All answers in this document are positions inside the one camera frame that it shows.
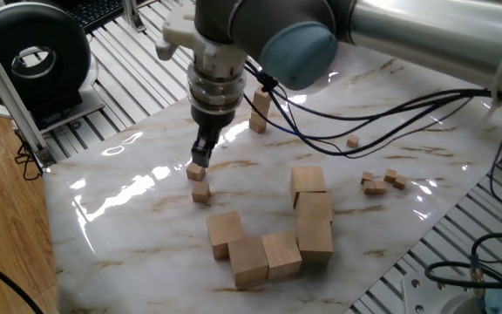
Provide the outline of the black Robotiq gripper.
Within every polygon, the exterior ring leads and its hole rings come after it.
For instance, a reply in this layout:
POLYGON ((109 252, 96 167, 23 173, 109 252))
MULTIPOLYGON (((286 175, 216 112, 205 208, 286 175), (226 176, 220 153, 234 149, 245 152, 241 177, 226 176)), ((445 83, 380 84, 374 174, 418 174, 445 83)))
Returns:
POLYGON ((213 106, 204 103, 191 105, 191 115, 198 125, 197 138, 191 154, 195 164, 209 167, 210 158, 219 143, 222 129, 229 125, 235 116, 236 106, 213 106))

